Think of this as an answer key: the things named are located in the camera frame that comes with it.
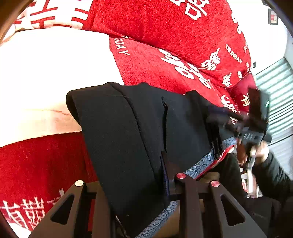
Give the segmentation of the black sleeve forearm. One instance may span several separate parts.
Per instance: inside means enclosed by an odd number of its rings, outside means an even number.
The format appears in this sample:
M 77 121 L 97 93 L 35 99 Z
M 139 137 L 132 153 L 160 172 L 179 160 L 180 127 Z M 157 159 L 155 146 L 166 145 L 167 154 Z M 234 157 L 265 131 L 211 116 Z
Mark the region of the black sleeve forearm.
M 292 197 L 292 180 L 278 163 L 274 154 L 269 152 L 265 162 L 255 164 L 252 172 L 262 194 L 285 203 Z

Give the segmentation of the person's right hand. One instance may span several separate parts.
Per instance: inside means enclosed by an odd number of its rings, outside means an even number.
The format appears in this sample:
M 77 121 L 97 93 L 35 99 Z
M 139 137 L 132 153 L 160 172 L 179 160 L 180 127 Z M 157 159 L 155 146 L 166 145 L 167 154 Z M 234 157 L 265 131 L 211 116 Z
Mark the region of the person's right hand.
M 255 157 L 255 164 L 261 164 L 266 161 L 269 155 L 268 143 L 262 141 L 260 145 L 255 145 L 250 150 L 250 156 Z M 237 140 L 237 159 L 241 167 L 247 162 L 248 155 L 242 144 L 241 139 Z

